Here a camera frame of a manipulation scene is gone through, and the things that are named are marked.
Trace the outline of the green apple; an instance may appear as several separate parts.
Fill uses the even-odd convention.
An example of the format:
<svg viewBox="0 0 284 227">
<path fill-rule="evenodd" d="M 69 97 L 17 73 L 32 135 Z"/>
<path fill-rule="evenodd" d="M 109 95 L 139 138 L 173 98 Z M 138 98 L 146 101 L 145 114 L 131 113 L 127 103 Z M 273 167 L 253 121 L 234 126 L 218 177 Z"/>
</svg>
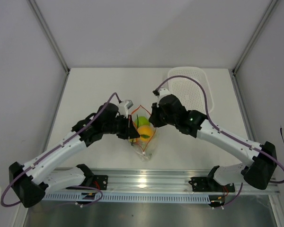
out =
<svg viewBox="0 0 284 227">
<path fill-rule="evenodd" d="M 149 120 L 145 116 L 140 116 L 140 127 L 145 125 L 150 126 Z"/>
</svg>

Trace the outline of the orange fruit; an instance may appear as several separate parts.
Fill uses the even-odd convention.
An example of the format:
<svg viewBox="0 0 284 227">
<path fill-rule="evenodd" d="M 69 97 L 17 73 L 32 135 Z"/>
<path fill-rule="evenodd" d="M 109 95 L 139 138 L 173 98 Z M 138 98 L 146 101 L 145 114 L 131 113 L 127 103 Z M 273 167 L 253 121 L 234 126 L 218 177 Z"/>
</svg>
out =
<svg viewBox="0 0 284 227">
<path fill-rule="evenodd" d="M 152 136 L 154 135 L 154 130 L 152 129 L 151 126 L 141 126 L 137 129 L 139 135 L 140 135 L 140 138 L 139 140 L 141 142 L 145 142 L 147 143 L 151 138 Z"/>
</svg>

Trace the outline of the clear orange-zipper zip bag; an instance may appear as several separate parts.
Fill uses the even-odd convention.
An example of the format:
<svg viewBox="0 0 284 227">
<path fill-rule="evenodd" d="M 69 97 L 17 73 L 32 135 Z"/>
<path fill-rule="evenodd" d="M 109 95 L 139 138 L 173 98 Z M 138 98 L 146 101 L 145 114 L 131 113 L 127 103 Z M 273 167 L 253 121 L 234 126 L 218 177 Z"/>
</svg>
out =
<svg viewBox="0 0 284 227">
<path fill-rule="evenodd" d="M 139 137 L 128 141 L 142 160 L 149 161 L 153 157 L 158 144 L 157 128 L 149 122 L 151 113 L 142 105 L 134 109 L 131 116 Z"/>
</svg>

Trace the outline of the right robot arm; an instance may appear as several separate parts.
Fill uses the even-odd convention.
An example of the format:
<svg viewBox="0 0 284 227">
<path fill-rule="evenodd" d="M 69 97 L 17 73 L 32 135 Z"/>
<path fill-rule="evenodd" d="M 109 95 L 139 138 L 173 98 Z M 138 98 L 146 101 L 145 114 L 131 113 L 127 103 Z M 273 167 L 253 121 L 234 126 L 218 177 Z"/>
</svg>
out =
<svg viewBox="0 0 284 227">
<path fill-rule="evenodd" d="M 219 130 L 212 126 L 207 115 L 197 110 L 187 110 L 172 94 L 152 104 L 149 121 L 156 128 L 172 125 L 182 134 L 214 144 L 241 161 L 237 165 L 212 168 L 206 182 L 212 191 L 230 183 L 244 182 L 256 189 L 265 190 L 276 169 L 274 144 L 244 140 Z"/>
</svg>

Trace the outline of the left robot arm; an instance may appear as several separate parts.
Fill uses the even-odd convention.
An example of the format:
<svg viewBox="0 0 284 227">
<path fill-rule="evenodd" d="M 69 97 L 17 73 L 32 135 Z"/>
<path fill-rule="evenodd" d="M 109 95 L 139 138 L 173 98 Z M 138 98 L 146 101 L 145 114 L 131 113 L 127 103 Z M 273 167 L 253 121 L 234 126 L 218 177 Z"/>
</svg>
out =
<svg viewBox="0 0 284 227">
<path fill-rule="evenodd" d="M 118 105 L 104 103 L 97 112 L 78 121 L 54 148 L 24 164 L 11 164 L 9 183 L 19 203 L 30 208 L 51 192 L 68 187 L 90 188 L 93 173 L 85 164 L 57 174 L 52 171 L 71 156 L 101 140 L 105 134 L 114 134 L 122 140 L 138 138 L 140 135 L 128 113 L 132 106 L 131 100 L 124 100 Z"/>
</svg>

